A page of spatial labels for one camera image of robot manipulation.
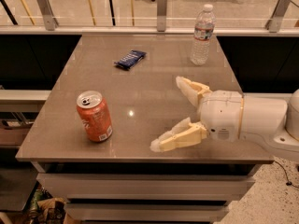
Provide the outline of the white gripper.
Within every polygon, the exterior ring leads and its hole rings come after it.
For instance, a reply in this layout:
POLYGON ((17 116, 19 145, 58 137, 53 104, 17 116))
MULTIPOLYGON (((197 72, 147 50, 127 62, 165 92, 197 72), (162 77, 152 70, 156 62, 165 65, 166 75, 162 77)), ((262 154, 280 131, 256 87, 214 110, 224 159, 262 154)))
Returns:
POLYGON ((211 92, 207 85, 186 77, 176 77, 176 83, 189 102, 195 107, 199 106, 197 113, 201 122, 192 123, 190 118, 183 119, 153 140, 149 147, 151 151, 166 152, 200 144, 207 138, 207 132, 214 140, 233 142, 237 139, 243 105, 239 92, 211 92))

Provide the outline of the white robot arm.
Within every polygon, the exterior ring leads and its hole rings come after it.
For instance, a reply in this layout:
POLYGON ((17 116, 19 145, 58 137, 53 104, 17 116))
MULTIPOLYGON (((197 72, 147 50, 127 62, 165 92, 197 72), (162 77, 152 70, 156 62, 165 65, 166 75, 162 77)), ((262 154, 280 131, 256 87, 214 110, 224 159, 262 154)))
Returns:
POLYGON ((150 144, 154 152, 197 145, 210 137, 218 141, 244 140, 274 156, 299 161, 298 93, 288 101, 212 91, 207 85, 177 77, 180 91, 197 109, 199 120, 186 118, 150 144))

